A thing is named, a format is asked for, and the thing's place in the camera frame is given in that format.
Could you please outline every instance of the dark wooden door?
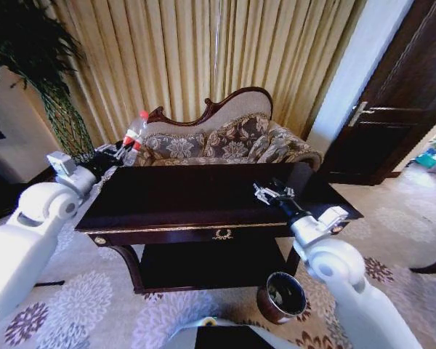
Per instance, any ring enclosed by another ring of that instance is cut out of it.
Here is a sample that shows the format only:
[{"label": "dark wooden door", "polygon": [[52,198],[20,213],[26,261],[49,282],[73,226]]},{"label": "dark wooden door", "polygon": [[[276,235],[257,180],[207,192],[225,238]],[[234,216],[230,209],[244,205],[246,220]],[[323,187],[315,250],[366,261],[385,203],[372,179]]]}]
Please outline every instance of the dark wooden door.
[{"label": "dark wooden door", "polygon": [[379,184],[436,124],[436,0],[416,0],[329,148],[331,182]]}]

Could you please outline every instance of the table drawer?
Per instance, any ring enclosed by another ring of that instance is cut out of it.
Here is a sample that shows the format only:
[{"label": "table drawer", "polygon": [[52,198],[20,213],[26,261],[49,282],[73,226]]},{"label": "table drawer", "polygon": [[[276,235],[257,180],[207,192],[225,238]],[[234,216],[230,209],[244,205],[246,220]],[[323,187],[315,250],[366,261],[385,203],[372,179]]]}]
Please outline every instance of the table drawer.
[{"label": "table drawer", "polygon": [[172,244],[194,241],[225,241],[248,238],[289,237],[285,223],[277,225],[236,226],[221,225],[207,228],[180,228],[173,230],[104,230],[88,233],[98,246],[130,244]]}]

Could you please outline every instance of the carpet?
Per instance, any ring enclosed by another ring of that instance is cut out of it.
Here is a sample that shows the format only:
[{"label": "carpet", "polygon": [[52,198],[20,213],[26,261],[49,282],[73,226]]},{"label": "carpet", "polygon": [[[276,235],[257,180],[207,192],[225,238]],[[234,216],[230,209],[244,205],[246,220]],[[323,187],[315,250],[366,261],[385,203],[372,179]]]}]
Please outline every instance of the carpet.
[{"label": "carpet", "polygon": [[[334,187],[366,216],[338,237],[360,250],[370,282],[390,297],[423,347],[436,348],[436,275],[408,269],[436,260],[436,176],[412,166],[381,185]],[[296,277],[307,309],[280,326],[260,315],[255,287],[134,294],[121,257],[73,230],[98,190],[62,229],[39,280],[65,284],[34,288],[0,323],[0,348],[159,348],[181,325],[210,315],[260,326],[301,348],[352,347],[334,317],[333,297],[302,266]],[[291,240],[278,244],[287,255]],[[142,255],[142,246],[136,251]]]}]

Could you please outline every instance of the white wall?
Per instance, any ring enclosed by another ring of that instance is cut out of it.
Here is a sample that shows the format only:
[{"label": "white wall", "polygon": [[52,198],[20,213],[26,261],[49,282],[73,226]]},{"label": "white wall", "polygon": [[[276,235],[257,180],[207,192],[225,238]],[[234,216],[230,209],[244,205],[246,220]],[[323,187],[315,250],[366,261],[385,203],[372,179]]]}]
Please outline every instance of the white wall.
[{"label": "white wall", "polygon": [[31,87],[10,89],[16,80],[7,69],[1,69],[0,131],[6,138],[0,140],[0,172],[11,182],[28,182],[49,166],[45,155],[59,147],[42,121],[44,108],[39,96]]},{"label": "white wall", "polygon": [[307,142],[326,152],[336,139],[413,0],[367,0]]}]

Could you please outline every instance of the plastic bottle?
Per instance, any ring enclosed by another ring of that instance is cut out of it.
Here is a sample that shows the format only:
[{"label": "plastic bottle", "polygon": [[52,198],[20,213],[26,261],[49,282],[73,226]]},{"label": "plastic bottle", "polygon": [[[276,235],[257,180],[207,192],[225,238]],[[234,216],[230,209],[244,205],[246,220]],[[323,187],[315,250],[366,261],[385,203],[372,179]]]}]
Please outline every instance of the plastic bottle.
[{"label": "plastic bottle", "polygon": [[145,130],[147,129],[148,112],[141,111],[139,117],[135,118],[129,125],[126,135],[123,139],[123,146],[134,142],[132,149],[128,152],[124,158],[124,166],[132,166],[136,161],[137,153],[143,138],[145,136]]}]

